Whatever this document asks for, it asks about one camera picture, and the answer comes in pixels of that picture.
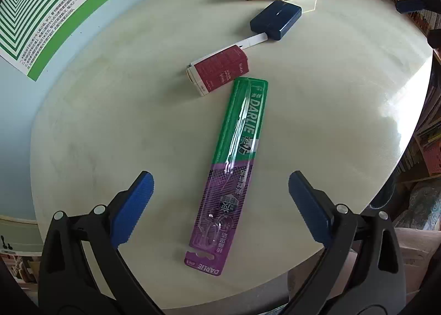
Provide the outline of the green purple toothbrush package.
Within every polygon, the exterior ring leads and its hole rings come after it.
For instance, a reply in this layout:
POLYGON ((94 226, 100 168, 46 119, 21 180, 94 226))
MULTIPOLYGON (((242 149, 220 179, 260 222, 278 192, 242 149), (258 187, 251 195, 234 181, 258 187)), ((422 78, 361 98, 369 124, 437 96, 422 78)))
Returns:
POLYGON ((247 195, 259 145, 268 82, 236 78, 217 140, 185 265, 223 272, 247 195))

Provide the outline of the dark navy case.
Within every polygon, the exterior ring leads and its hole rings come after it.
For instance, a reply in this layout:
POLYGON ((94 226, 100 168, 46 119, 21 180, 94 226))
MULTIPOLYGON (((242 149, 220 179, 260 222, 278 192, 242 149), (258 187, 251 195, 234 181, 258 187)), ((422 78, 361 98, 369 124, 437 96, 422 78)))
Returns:
POLYGON ((269 39, 279 41, 301 16, 301 7, 276 0, 250 21, 250 29, 257 34, 266 33, 269 39))

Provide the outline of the small maroon box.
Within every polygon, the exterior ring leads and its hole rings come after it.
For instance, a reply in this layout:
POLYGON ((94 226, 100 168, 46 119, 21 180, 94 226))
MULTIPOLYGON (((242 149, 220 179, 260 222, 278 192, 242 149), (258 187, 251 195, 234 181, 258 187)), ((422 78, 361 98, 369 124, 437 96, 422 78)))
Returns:
POLYGON ((249 72, 248 56, 237 45, 190 65, 186 75, 201 96, 249 72))

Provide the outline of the wooden bookshelf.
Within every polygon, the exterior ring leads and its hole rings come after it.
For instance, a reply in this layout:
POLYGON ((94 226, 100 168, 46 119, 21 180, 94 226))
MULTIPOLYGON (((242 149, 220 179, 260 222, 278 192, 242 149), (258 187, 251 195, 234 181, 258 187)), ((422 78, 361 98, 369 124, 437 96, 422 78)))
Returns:
POLYGON ((344 145, 351 173, 374 187, 390 176, 410 141, 427 90, 431 51, 391 0, 348 0, 339 36, 352 66, 345 92, 356 137, 344 145))

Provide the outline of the green spiral calibration poster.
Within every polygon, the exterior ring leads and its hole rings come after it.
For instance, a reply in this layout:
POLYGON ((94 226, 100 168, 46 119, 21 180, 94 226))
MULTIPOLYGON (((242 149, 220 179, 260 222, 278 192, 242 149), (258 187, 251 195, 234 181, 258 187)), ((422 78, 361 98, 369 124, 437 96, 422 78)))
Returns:
POLYGON ((1 57, 36 81, 64 41, 108 0, 1 0, 1 57))

